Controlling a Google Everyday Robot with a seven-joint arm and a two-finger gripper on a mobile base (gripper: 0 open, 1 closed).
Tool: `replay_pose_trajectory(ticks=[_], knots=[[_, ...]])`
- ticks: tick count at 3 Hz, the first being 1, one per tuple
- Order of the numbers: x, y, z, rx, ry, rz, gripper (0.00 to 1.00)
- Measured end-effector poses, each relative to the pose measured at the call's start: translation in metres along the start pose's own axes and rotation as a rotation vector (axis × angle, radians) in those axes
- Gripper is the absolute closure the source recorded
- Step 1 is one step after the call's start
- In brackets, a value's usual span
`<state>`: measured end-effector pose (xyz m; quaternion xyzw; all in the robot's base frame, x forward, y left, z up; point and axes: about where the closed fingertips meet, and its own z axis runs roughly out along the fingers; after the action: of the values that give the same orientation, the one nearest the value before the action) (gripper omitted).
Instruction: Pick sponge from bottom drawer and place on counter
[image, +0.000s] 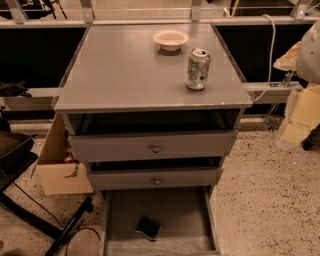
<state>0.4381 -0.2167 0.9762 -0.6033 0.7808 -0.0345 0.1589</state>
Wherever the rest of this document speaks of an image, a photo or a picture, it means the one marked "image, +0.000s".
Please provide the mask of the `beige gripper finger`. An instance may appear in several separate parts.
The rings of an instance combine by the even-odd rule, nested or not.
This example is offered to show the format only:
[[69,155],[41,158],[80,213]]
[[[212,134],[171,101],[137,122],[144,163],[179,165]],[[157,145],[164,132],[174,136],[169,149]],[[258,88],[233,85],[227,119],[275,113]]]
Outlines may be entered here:
[[300,41],[295,43],[284,55],[274,62],[273,67],[282,71],[296,71],[297,57],[300,46]]
[[293,90],[287,100],[285,118],[278,130],[276,146],[289,150],[301,143],[320,124],[320,85],[309,83],[301,91]]

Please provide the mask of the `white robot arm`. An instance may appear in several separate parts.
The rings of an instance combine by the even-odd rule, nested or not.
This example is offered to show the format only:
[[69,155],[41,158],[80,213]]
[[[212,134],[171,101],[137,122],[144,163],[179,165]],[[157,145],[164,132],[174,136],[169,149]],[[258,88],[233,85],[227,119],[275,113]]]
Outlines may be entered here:
[[305,89],[288,97],[285,120],[279,128],[277,146],[289,149],[301,144],[320,125],[320,20],[273,67],[295,71],[307,82]]

